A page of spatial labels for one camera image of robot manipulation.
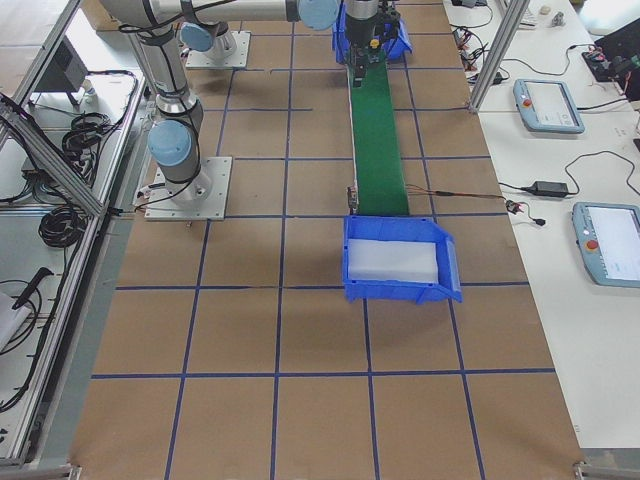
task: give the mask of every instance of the white insert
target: white insert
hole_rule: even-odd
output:
[[[349,240],[349,278],[438,283],[436,244]]]
[[[11,340],[11,337],[31,313],[27,307],[13,310],[11,307],[15,302],[9,295],[0,292],[0,350]]]
[[[527,90],[542,125],[575,127],[571,109],[557,83],[527,82]]]

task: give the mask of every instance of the wire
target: wire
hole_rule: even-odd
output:
[[[0,93],[0,101],[2,103],[4,103],[5,105],[7,105],[9,108],[11,108],[16,114],[20,115],[24,120],[26,120],[31,125],[31,127],[34,129],[35,133],[49,147],[51,147],[51,149],[53,149],[55,151],[55,153],[60,158],[60,160],[62,160],[65,163],[67,163],[67,158],[66,158],[64,152],[56,144],[54,144],[49,139],[49,137],[47,137],[47,135],[44,133],[42,128],[40,128],[40,125],[38,125],[38,122],[36,122],[35,118],[33,118],[32,115],[30,115],[24,108],[22,108],[20,105],[15,103],[10,97],[7,97],[3,93]],[[9,128],[9,130],[11,130],[12,132],[14,132],[17,135],[19,135],[19,138],[22,139],[21,141],[23,143],[21,146],[22,146],[22,148],[24,148],[24,144],[26,144],[26,141],[24,140],[24,137],[22,135],[20,135],[20,132],[8,120],[6,120],[4,117],[0,117],[0,118],[2,119],[2,123],[5,124],[7,126],[7,128]]]
[[[522,187],[514,187],[513,185],[509,185],[508,183],[498,182],[498,185],[502,185],[503,187],[512,188],[514,190],[520,190],[522,192],[526,192],[526,190]]]
[[[25,284],[25,285],[29,284],[29,282],[26,282],[24,280],[4,280],[4,281],[0,282],[0,285],[6,285],[7,283],[22,283],[22,284]],[[9,339],[9,341],[7,342],[7,344],[4,347],[4,350],[2,350],[0,352],[0,355],[6,355],[7,353],[12,352],[16,348],[18,348],[20,345],[22,345],[29,338],[29,336],[31,335],[31,333],[35,329],[36,322],[37,322],[38,318],[40,317],[40,312],[42,310],[42,293],[40,292],[40,290],[37,287],[34,289],[33,293],[37,294],[37,296],[38,296],[37,306],[30,299],[27,300],[27,302],[26,302],[31,307],[31,312],[32,312],[31,322],[29,322],[29,324],[27,325],[26,328],[24,328],[22,331],[18,330]]]
[[[171,93],[176,93],[179,95],[178,92],[178,84],[176,82],[176,78],[173,72],[173,68],[171,67],[171,61],[169,60],[169,56],[167,55],[167,52],[164,49],[164,46],[160,45],[160,52],[162,52],[162,56],[165,60],[165,63],[167,65],[167,70],[169,71],[169,76],[171,78],[171,83],[173,84],[173,89],[174,91]],[[196,128],[195,122],[193,121],[193,116],[191,115],[192,110],[189,110],[187,108],[187,105],[184,103],[184,100],[182,100],[182,96],[178,96],[178,99],[180,100],[180,104],[182,105],[182,108],[184,108],[184,113],[187,114],[187,118],[189,119],[189,124],[185,124],[184,122],[183,125],[186,125],[188,128],[190,128],[193,132],[193,135],[195,136],[195,140],[196,140],[196,153],[198,155],[198,159],[200,159],[200,134],[198,132],[198,129]],[[178,195],[180,195],[182,192],[184,192],[187,188],[189,188],[191,186],[191,184],[193,183],[193,181],[196,179],[196,177],[198,176],[198,173],[196,173],[196,175],[194,175],[192,178],[190,178],[184,185],[184,187],[182,187],[180,190],[178,190],[177,192],[168,195],[167,197],[164,198],[159,198],[157,200],[153,200],[151,202],[145,202],[142,203],[140,205],[136,205],[133,209],[133,212],[137,212],[138,210],[140,210],[141,208],[147,207],[149,205],[153,205],[156,203],[160,203],[160,202],[165,202],[167,200],[171,200],[175,197],[177,197]]]
[[[502,70],[504,73],[507,74],[506,77],[504,77],[505,80],[509,80],[511,78],[511,73],[509,72],[509,70],[507,70],[506,68],[500,66],[498,67],[499,70]]]
[[[532,67],[531,65],[529,65],[527,62],[525,62],[524,60],[520,60],[519,58],[503,58],[502,61],[503,62],[518,62],[523,64],[525,67],[529,68],[531,71],[538,73],[540,75],[549,75],[549,76],[553,76],[553,77],[561,77],[563,76],[565,73],[567,73],[567,71],[569,70],[569,66],[571,65],[571,58],[569,58],[569,50],[573,50],[574,48],[577,47],[593,47],[593,43],[579,43],[576,45],[571,45],[570,47],[568,47],[565,51],[564,51],[564,55],[567,59],[567,63],[564,66],[564,69],[559,72],[543,72],[541,70],[538,70],[534,67]]]
[[[62,205],[42,217],[38,235],[46,245],[67,248],[82,238],[87,219],[77,208],[72,204]]]
[[[127,95],[127,100],[126,100],[126,107],[124,109],[124,111],[122,112],[122,115],[120,116],[120,118],[118,120],[116,120],[110,128],[107,128],[106,131],[103,132],[102,134],[102,139],[101,141],[98,143],[97,147],[96,147],[96,152],[95,154],[93,154],[92,158],[94,159],[94,166],[93,166],[93,177],[90,178],[90,185],[93,186],[93,183],[95,183],[97,174],[98,174],[98,168],[99,168],[99,164],[100,164],[100,159],[102,158],[102,153],[104,151],[104,148],[107,144],[107,142],[109,141],[109,139],[111,138],[111,136],[114,134],[114,132],[120,128],[120,126],[124,123],[125,118],[127,117],[127,114],[129,112],[129,109],[131,108],[131,98],[133,97],[133,94],[136,92],[136,90],[138,89],[138,77],[136,77],[136,75],[129,71],[129,70],[100,70],[100,71],[90,71],[88,73],[89,75],[127,75],[129,77],[131,77],[133,79],[133,85],[131,87],[131,90],[129,91],[129,94]]]
[[[593,105],[592,107],[578,107],[578,110],[580,111],[595,110],[596,108],[606,107],[607,105],[613,105],[614,103],[626,102],[626,101],[628,101],[627,97],[618,98],[617,100],[612,100],[611,102],[607,102],[607,103],[601,103],[600,105]]]
[[[636,195],[640,195],[640,190],[638,190],[637,188],[635,188],[633,185],[631,185],[631,183],[629,182],[629,180],[631,179],[631,176],[633,175],[633,173],[636,170],[636,166],[635,164],[629,160],[628,158],[623,157],[622,155],[619,155],[615,152],[612,152],[611,150],[602,150],[600,152],[595,152],[595,153],[585,153],[583,155],[580,155],[578,157],[576,157],[575,159],[573,159],[571,162],[569,162],[567,165],[565,165],[564,167],[564,171],[567,174],[567,176],[571,179],[571,181],[573,182],[573,184],[576,187],[576,191],[573,193],[569,193],[569,195],[578,195],[580,193],[580,185],[578,184],[578,182],[576,181],[576,179],[573,177],[573,175],[571,175],[571,173],[569,172],[569,167],[571,167],[572,165],[574,165],[576,162],[578,162],[579,160],[586,158],[586,157],[595,157],[597,155],[602,155],[603,153],[608,153],[610,155],[613,155],[615,157],[618,157],[621,160],[624,160],[625,162],[627,162],[629,165],[631,165],[631,171],[629,172],[629,175],[627,176],[625,182],[627,184],[627,186],[634,191],[634,193]]]
[[[529,217],[529,220],[531,220],[532,222],[536,221],[536,219],[531,216],[531,205],[529,205],[527,202],[518,202],[518,205],[526,206],[527,211],[525,213],[527,214],[527,217]]]
[[[141,203],[140,205],[136,205],[136,207],[133,209],[133,212],[137,212],[138,210],[140,210],[143,207],[147,207],[149,205],[153,205],[154,203],[160,203],[160,202],[165,202],[167,200],[171,200],[172,198],[177,197],[178,195],[180,195],[182,192],[184,192],[187,188],[189,188],[191,186],[191,184],[193,183],[193,181],[195,180],[195,178],[192,178],[191,180],[189,180],[184,187],[182,187],[180,190],[178,190],[176,193],[169,195],[165,198],[159,198],[158,200],[153,200],[151,202],[146,202],[146,203]]]
[[[468,26],[468,25],[454,25],[452,23],[450,23],[449,25],[451,25],[454,28],[466,28],[466,29],[472,29],[472,28],[481,28],[481,27],[486,27],[487,25],[489,25],[492,21],[493,21],[493,8],[491,8],[490,5],[482,5],[483,7],[487,7],[489,9],[490,15],[489,15],[489,20],[487,20],[486,22],[480,24],[480,25],[472,25],[472,26]]]
[[[211,3],[205,3],[204,5],[200,5],[199,7],[195,7],[193,9],[194,13],[198,13],[202,10],[206,10],[207,8],[213,8],[213,7],[218,7],[220,5],[226,5],[228,3],[233,3],[236,0],[219,0],[217,2],[211,2]],[[155,25],[152,25],[151,27],[136,27],[135,25],[129,25],[129,24],[122,24],[118,27],[118,30],[121,33],[125,33],[125,34],[133,34],[133,33],[151,33],[153,32],[153,30],[156,30],[158,28],[163,28],[166,27],[168,25],[171,25],[173,22],[175,22],[176,20],[180,20],[181,18],[184,17],[184,13],[179,13],[177,15],[174,15],[173,17],[171,17],[168,20],[165,20],[164,22],[160,22],[160,23],[156,23]]]
[[[15,407],[18,403],[20,403],[20,400],[22,400],[25,393],[29,391],[29,387],[31,386],[31,381],[33,380],[33,376],[35,375],[36,368],[40,361],[40,357],[42,356],[42,352],[44,351],[44,347],[46,345],[47,337],[49,335],[49,330],[51,329],[51,325],[53,324],[53,320],[55,319],[56,313],[58,311],[58,306],[60,305],[60,300],[62,298],[62,289],[64,288],[67,278],[69,276],[70,266],[80,249],[80,245],[81,245],[80,242],[76,243],[76,246],[73,249],[73,253],[71,254],[71,257],[69,259],[69,262],[65,261],[64,271],[60,277],[60,283],[58,284],[58,288],[56,290],[55,300],[53,302],[53,305],[51,306],[51,311],[49,312],[49,315],[47,316],[47,319],[45,320],[44,325],[40,330],[40,336],[38,338],[36,350],[33,353],[33,355],[31,355],[31,366],[29,368],[29,372],[27,373],[25,381],[23,382],[22,386],[15,389],[16,393],[14,393],[11,398],[9,398],[6,401],[0,402],[0,413],[7,412],[11,410],[13,407]]]
[[[482,39],[469,30],[466,27],[458,27],[455,32],[461,33],[461,41],[458,43],[458,50],[460,52],[460,59],[462,60],[462,65],[466,71],[475,71],[478,59],[482,58],[482,62],[485,61],[486,52],[488,51],[487,47],[488,43],[484,43]],[[467,52],[466,47],[471,41],[471,39],[475,38],[480,43],[480,47],[476,48],[472,52]]]
[[[70,117],[75,117],[78,115],[78,112],[69,112],[68,110],[62,110],[61,108],[50,107],[49,105],[43,105],[41,103],[29,102],[29,105],[33,105],[34,107],[42,108],[44,110],[52,110],[54,112],[64,113],[65,115],[69,115]]]
[[[472,198],[482,198],[486,200],[506,200],[506,198],[502,195],[494,195],[487,193],[463,193],[463,192],[447,192],[443,190],[427,190],[418,185],[414,185],[412,183],[406,184],[407,191],[409,195],[429,195],[435,197],[472,197]]]
[[[93,147],[100,148],[104,134],[110,130],[111,119],[103,113],[82,113],[71,121],[71,130],[62,137],[62,151],[68,163],[93,186],[100,158]]]

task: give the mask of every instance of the power adapter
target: power adapter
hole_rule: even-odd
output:
[[[451,4],[454,7],[486,7],[487,0],[451,0]]]
[[[536,195],[537,197],[564,198],[569,195],[566,183],[562,182],[533,182],[530,187],[523,187],[524,192]]]
[[[500,85],[505,80],[506,80],[506,78],[503,77],[500,72],[496,72],[496,76],[493,79],[493,85]]]

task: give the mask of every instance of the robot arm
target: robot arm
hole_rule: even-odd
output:
[[[346,60],[352,69],[353,86],[359,87],[368,65],[379,61],[382,44],[398,38],[400,14],[388,0],[347,0],[345,5]]]
[[[283,20],[316,30],[329,28],[336,19],[338,0],[101,0],[121,22],[155,28],[176,15],[188,22],[215,23],[235,20]]]
[[[139,60],[158,92],[157,105],[165,116],[189,116],[200,127],[201,110],[180,61],[172,21],[185,18],[199,25],[234,20],[302,20],[315,30],[329,28],[338,14],[338,0],[101,0],[139,42]]]

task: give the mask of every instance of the white table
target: white table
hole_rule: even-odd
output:
[[[494,21],[474,30],[484,42],[493,38],[502,11],[492,0]],[[589,43],[590,37],[568,0],[531,0],[538,12],[545,3],[550,16],[540,16],[535,30],[519,31],[507,58],[520,58],[542,71],[560,72],[565,49]],[[486,8],[445,6],[451,23],[477,25],[488,19]],[[567,25],[550,28],[558,10]],[[631,182],[640,189],[640,152],[633,138],[638,114],[626,102],[583,113],[585,133],[545,136],[528,132],[516,113],[512,87],[516,78],[557,79],[569,86],[578,106],[591,106],[619,98],[613,84],[596,84],[576,48],[571,65],[561,77],[540,75],[515,62],[503,65],[511,79],[492,87],[480,111],[482,128],[500,181],[516,186],[535,180],[573,185],[564,166],[577,156],[612,150],[632,160],[638,170]],[[547,220],[540,228],[523,216],[510,216],[522,253],[547,341],[562,384],[569,413],[582,448],[640,448],[640,290],[595,285],[586,272],[575,244],[571,209],[577,201],[640,203],[625,184],[630,166],[611,155],[585,158],[570,170],[582,192],[574,199],[541,199],[508,193],[527,201],[532,216]]]

